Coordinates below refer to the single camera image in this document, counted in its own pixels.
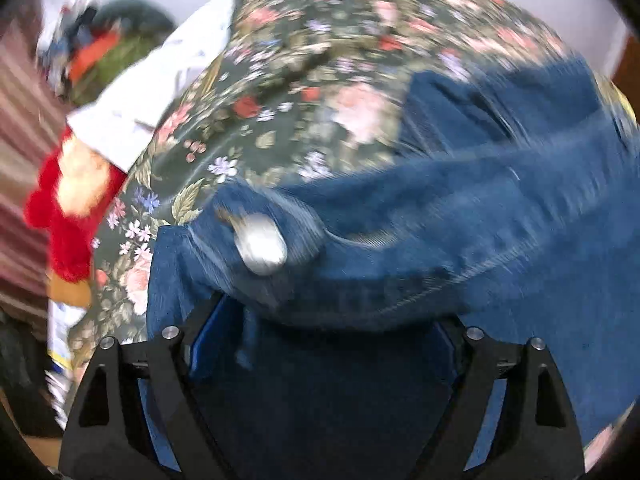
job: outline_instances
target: white cloth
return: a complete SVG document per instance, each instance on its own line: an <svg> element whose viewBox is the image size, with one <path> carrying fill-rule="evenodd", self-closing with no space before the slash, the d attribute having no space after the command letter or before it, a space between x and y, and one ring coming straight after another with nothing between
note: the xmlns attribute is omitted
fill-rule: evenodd
<svg viewBox="0 0 640 480"><path fill-rule="evenodd" d="M76 136L128 172L171 101L224 50L234 2L208 2L95 102L70 113L66 120Z"/></svg>

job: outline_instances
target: metal button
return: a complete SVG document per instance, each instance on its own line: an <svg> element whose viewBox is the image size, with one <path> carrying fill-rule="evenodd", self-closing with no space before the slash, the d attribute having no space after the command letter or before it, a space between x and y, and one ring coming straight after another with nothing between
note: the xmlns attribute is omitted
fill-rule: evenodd
<svg viewBox="0 0 640 480"><path fill-rule="evenodd" d="M165 339L173 339L180 333L180 329L177 326L165 326L162 329L162 337Z"/></svg>
<svg viewBox="0 0 640 480"><path fill-rule="evenodd" d="M258 276L269 276L287 261L287 245L275 222L262 214L234 222L236 248L247 268Z"/></svg>
<svg viewBox="0 0 640 480"><path fill-rule="evenodd" d="M477 326L470 326L466 329L466 336L471 341L480 341L484 337L484 332Z"/></svg>
<svg viewBox="0 0 640 480"><path fill-rule="evenodd" d="M546 343L539 337L532 337L530 343L536 350L544 350L546 347Z"/></svg>
<svg viewBox="0 0 640 480"><path fill-rule="evenodd" d="M116 342L116 340L111 337L110 335L108 335L107 337L103 337L100 340L100 348L102 348L103 350L108 350L109 348L111 348L113 346L113 344Z"/></svg>

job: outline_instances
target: orange fabric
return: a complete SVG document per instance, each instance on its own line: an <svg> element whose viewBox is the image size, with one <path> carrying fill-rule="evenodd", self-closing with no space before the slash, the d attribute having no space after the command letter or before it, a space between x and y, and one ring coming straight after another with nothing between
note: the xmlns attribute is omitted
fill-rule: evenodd
<svg viewBox="0 0 640 480"><path fill-rule="evenodd" d="M79 306L80 308L89 308L91 306L91 284L89 280L67 282L55 272L51 272L47 293L52 301Z"/></svg>
<svg viewBox="0 0 640 480"><path fill-rule="evenodd" d="M72 84L78 82L84 73L100 61L102 56L116 46L119 41L120 35L117 32L107 32L91 45L78 50L69 63L69 81Z"/></svg>

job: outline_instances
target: red plush toy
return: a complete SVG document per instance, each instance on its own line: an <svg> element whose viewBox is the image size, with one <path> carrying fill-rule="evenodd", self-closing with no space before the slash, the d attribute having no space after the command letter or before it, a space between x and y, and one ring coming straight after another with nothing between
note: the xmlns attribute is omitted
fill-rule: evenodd
<svg viewBox="0 0 640 480"><path fill-rule="evenodd" d="M60 147L44 161L24 218L32 227L48 229L49 265L65 282L89 278L92 240L126 177L68 126Z"/></svg>

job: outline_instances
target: striped curtain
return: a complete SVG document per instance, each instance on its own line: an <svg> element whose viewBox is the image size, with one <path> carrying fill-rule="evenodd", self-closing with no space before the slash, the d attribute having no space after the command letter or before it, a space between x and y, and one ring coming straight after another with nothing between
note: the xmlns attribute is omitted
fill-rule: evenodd
<svg viewBox="0 0 640 480"><path fill-rule="evenodd" d="M0 308L45 335L47 236L24 224L22 206L67 110L36 70L39 31L39 0L25 0L0 37Z"/></svg>

